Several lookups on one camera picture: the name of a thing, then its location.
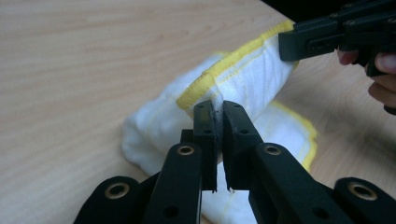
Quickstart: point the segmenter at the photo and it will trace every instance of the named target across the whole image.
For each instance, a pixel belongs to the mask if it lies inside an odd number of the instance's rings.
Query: fabric
[[[122,150],[127,160],[148,175],[158,173],[181,130],[192,129],[193,106],[211,100],[221,111],[222,102],[228,100],[245,108],[264,142],[287,148],[308,170],[317,147],[315,128],[309,120],[273,102],[297,66],[297,62],[280,61],[277,50],[277,34],[290,29],[291,22],[285,21],[232,53],[208,58],[130,115],[123,126]],[[248,192],[227,190],[222,163],[218,165],[218,192],[203,192],[202,212],[213,223],[256,222]]]

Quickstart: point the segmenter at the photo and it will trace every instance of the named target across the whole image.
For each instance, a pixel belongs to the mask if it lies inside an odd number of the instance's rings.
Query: yellow trim
[[[205,70],[192,84],[177,98],[177,106],[183,110],[190,108],[199,98],[215,85],[216,77],[226,69],[234,66],[252,51],[260,48],[263,43],[273,35],[293,29],[292,21],[284,21],[272,29],[264,32],[258,38],[247,42],[245,45],[230,53],[210,68]]]
[[[300,121],[300,123],[303,124],[303,126],[308,130],[309,132],[308,140],[311,147],[309,148],[309,151],[302,162],[302,166],[305,168],[306,171],[309,172],[311,168],[312,160],[315,158],[315,155],[317,154],[317,150],[318,150],[318,144],[315,141],[318,136],[317,130],[308,119],[303,118],[301,115],[297,114],[296,112],[286,107],[285,105],[282,105],[277,101],[271,102],[271,105],[290,114],[292,117]]]

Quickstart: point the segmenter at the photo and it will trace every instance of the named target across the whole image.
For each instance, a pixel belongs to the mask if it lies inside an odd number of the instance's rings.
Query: folded cloth
[[[245,108],[264,142],[282,145],[309,169],[317,147],[315,128],[281,103],[272,102],[297,65],[280,61],[278,55],[277,34],[290,29],[292,23],[285,21],[232,53],[209,57],[130,115],[122,141],[127,160],[148,175],[156,174],[167,150],[179,142],[181,130],[192,129],[193,106],[211,100],[221,111],[222,102],[228,100]],[[256,222],[248,193],[227,190],[222,163],[218,191],[203,192],[202,212],[214,223]]]

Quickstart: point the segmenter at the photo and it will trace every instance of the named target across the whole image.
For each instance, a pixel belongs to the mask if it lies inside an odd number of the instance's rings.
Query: towel
[[[292,29],[285,21],[231,53],[215,54],[171,82],[154,100],[128,116],[123,124],[122,151],[148,175],[161,171],[168,149],[182,129],[192,129],[192,109],[211,100],[221,111],[224,100],[245,108],[264,142],[287,148],[306,170],[316,153],[317,131],[274,97],[298,62],[279,59],[277,34]],[[222,162],[218,191],[204,191],[202,213],[213,223],[255,223],[248,192],[229,191]]]

